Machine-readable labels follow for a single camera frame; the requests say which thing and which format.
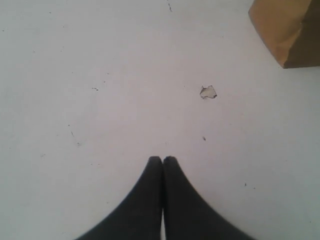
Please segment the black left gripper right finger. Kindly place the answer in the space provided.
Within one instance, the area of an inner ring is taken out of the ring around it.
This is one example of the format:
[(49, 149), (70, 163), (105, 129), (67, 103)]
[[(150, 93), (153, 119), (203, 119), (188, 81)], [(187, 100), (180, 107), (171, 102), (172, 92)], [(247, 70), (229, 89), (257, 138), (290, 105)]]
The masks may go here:
[(251, 240), (212, 209), (191, 185), (178, 160), (163, 160), (163, 213), (167, 240)]

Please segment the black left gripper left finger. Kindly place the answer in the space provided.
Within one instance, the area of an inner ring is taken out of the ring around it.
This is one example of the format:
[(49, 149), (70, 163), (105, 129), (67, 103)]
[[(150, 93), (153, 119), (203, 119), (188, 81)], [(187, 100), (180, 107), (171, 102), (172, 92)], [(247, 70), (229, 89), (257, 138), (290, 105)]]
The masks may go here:
[(160, 240), (163, 164), (151, 156), (125, 199), (79, 240)]

